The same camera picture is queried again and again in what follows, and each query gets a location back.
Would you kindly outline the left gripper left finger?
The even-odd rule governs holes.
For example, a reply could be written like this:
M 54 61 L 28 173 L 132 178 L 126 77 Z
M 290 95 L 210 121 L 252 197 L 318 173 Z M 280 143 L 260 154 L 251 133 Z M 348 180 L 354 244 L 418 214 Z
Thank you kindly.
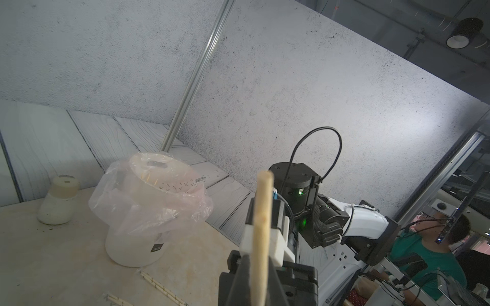
M 224 273 L 224 305 L 251 305 L 250 257 L 229 255 Z

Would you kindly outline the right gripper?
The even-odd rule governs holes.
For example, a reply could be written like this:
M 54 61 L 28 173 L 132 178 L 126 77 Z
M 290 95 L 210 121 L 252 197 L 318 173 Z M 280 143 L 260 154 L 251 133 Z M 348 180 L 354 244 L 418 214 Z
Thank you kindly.
M 250 257 L 232 251 L 228 272 L 219 277 L 218 305 L 250 305 Z M 285 261 L 269 264 L 266 305 L 318 305 L 318 272 L 312 266 Z

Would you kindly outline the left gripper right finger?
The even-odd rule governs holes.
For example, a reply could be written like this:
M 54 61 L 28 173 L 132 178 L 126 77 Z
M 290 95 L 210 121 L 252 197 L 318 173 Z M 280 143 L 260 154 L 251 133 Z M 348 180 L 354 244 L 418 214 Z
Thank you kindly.
M 279 280 L 275 266 L 270 258 L 267 278 L 267 305 L 289 306 L 288 299 L 283 289 L 282 283 Z

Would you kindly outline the clear plastic chopstick wrapper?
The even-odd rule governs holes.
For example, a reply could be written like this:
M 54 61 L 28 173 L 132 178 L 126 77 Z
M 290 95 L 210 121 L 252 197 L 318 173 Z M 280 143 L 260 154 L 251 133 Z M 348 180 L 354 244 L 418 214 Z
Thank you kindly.
M 184 188 L 193 187 L 197 184 L 203 183 L 205 180 L 205 175 L 181 175 L 178 178 L 175 178 L 172 181 L 168 182 L 167 184 L 174 188 Z

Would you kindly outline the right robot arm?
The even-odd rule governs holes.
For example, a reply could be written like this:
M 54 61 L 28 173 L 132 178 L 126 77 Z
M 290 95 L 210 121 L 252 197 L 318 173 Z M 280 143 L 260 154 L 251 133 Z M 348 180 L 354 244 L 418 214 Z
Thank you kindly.
M 399 226 L 365 201 L 342 203 L 319 193 L 321 177 L 303 163 L 271 166 L 274 175 L 268 305 L 317 305 L 385 257 Z M 299 242 L 334 249 L 328 277 L 299 262 Z

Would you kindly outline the wrapped chopsticks on table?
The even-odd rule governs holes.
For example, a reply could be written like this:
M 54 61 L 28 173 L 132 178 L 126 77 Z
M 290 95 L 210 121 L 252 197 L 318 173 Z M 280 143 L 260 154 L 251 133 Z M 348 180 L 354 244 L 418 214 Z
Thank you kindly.
M 173 301 L 173 303 L 175 303 L 176 305 L 178 305 L 178 306 L 190 306 L 188 303 L 186 303 L 184 300 L 179 298 L 176 294 L 171 292 L 171 290 L 164 287 L 163 284 L 158 282 L 155 278 L 153 278 L 148 273 L 146 273 L 142 270 L 137 270 L 137 272 L 140 274 L 140 276 L 144 280 L 146 280 L 150 285 L 152 285 L 152 287 L 154 287 L 156 290 L 158 290 L 160 293 L 162 293 L 169 300 Z
M 119 298 L 115 295 L 112 295 L 110 293 L 107 293 L 104 295 L 104 298 L 107 302 L 109 302 L 111 305 L 117 305 L 117 306 L 133 306 L 130 302 Z

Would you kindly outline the white bucket with pink bag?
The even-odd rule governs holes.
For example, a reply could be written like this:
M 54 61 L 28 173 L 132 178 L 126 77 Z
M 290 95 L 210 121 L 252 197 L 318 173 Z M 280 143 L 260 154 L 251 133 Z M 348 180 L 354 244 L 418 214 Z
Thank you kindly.
M 140 152 L 112 163 L 90 200 L 108 225 L 105 250 L 117 264 L 139 268 L 158 261 L 168 242 L 191 232 L 213 211 L 204 183 L 174 188 L 181 175 L 198 175 L 163 153 Z

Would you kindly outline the person in green shirt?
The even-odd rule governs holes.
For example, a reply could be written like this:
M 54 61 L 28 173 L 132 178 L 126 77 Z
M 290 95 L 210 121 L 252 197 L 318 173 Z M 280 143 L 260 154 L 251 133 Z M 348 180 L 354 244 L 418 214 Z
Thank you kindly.
M 436 240 L 448 222 L 447 216 L 435 212 L 433 216 L 422 214 L 420 220 L 420 223 L 415 225 L 413 233 L 402 233 L 395 240 L 388 258 L 394 261 L 411 254 L 419 255 L 427 264 L 427 268 L 416 274 L 412 280 L 433 300 L 438 300 L 442 292 L 438 289 L 436 272 L 443 272 L 463 287 L 467 285 L 464 271 L 450 246 L 469 235 L 471 224 L 468 218 L 462 215 L 445 239 L 438 243 Z

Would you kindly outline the small bottle with black cap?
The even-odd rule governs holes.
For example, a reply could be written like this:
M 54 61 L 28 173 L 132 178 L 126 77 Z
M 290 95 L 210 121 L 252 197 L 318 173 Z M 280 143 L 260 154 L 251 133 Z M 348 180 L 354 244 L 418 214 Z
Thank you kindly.
M 39 207 L 37 219 L 47 225 L 65 224 L 75 212 L 75 201 L 80 188 L 78 179 L 59 175 L 52 179 L 46 197 Z

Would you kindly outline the black ceiling spotlight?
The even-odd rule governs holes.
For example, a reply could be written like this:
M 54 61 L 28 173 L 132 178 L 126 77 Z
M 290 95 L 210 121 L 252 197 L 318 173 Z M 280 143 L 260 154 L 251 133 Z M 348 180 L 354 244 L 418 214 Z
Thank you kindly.
M 475 17 L 461 20 L 446 40 L 446 46 L 456 50 L 468 47 L 483 26 L 484 22 Z

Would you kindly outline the right aluminium frame post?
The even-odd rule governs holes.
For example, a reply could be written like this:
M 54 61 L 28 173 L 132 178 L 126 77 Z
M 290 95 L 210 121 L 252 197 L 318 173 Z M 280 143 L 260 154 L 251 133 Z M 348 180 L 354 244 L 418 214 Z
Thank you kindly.
M 223 1 L 222 7 L 220 8 L 219 14 L 213 25 L 211 34 L 209 35 L 209 38 L 207 39 L 200 53 L 186 90 L 182 96 L 181 102 L 172 118 L 167 134 L 163 139 L 162 145 L 160 147 L 160 151 L 162 152 L 169 152 L 175 139 L 177 138 L 177 135 L 185 120 L 186 114 L 188 113 L 193 99 L 199 89 L 205 70 L 207 69 L 209 62 L 213 57 L 213 53 L 224 30 L 225 23 L 232 11 L 235 2 L 235 0 Z

